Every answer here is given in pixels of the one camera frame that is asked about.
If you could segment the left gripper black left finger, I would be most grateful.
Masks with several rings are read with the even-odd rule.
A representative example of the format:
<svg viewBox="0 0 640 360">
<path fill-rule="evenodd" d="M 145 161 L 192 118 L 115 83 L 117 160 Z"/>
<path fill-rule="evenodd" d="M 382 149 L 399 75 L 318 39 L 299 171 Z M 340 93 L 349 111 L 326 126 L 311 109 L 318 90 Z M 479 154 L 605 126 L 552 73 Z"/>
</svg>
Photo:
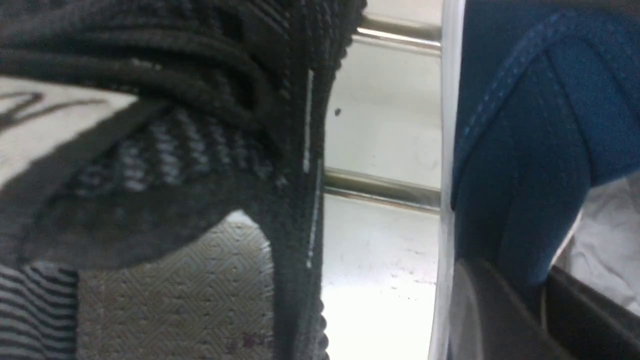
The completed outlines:
<svg viewBox="0 0 640 360">
<path fill-rule="evenodd" d="M 508 283 L 482 260 L 457 260 L 448 312 L 450 360 L 570 360 Z"/>
</svg>

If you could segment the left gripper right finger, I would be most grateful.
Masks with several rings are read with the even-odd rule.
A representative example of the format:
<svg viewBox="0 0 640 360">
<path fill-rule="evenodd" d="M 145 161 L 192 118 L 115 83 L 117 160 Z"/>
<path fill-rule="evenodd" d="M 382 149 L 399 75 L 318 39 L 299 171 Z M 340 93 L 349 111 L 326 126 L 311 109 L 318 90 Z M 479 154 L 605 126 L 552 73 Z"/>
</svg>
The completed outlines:
<svg viewBox="0 0 640 360">
<path fill-rule="evenodd" d="M 638 360 L 639 316 L 557 266 L 545 285 L 545 325 L 576 360 Z"/>
</svg>

